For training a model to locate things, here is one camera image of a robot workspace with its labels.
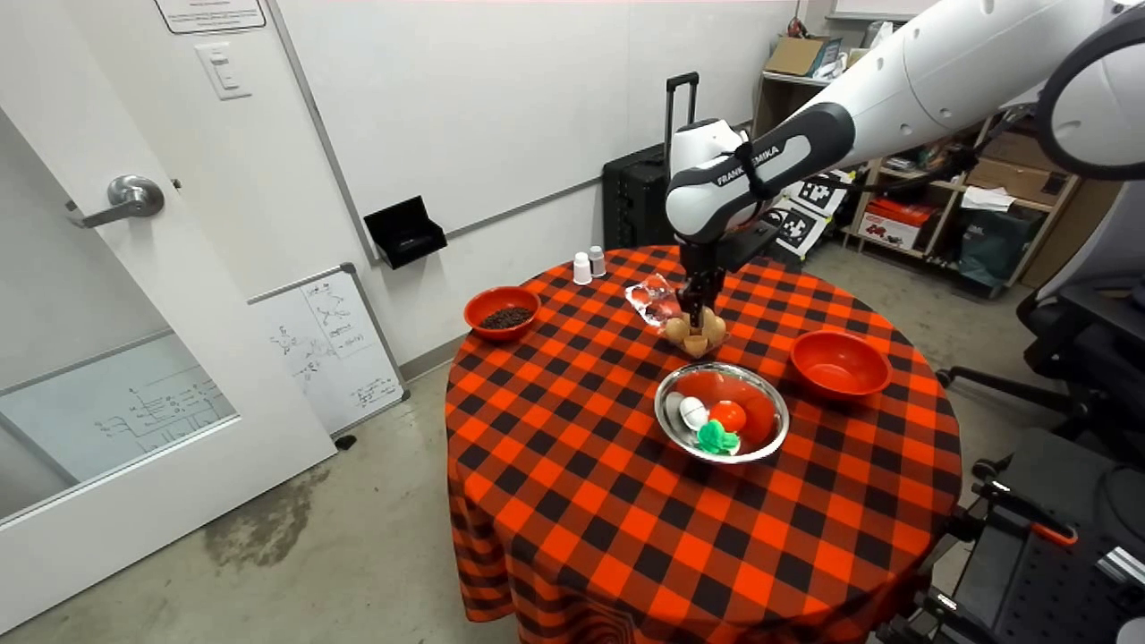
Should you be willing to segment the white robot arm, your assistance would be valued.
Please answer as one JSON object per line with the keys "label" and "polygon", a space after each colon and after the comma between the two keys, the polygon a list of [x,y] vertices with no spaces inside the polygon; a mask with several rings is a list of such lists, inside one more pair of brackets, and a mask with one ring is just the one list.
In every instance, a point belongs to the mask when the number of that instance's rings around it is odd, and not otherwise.
{"label": "white robot arm", "polygon": [[688,316],[707,306],[737,249],[726,226],[823,167],[962,131],[1033,95],[1040,149],[1072,176],[1145,176],[1141,0],[935,0],[762,137],[723,116],[669,137],[664,220]]}

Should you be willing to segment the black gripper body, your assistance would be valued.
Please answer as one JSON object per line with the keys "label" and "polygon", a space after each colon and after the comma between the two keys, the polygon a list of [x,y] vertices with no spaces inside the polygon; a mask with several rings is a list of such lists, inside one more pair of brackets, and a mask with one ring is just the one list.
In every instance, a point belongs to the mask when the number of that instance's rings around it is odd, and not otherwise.
{"label": "black gripper body", "polygon": [[683,242],[680,245],[680,262],[688,271],[680,289],[683,310],[696,316],[701,306],[712,306],[723,289],[723,276],[758,257],[771,240],[775,240],[771,220],[746,218],[733,232],[714,234],[707,242],[696,242],[696,240]]}

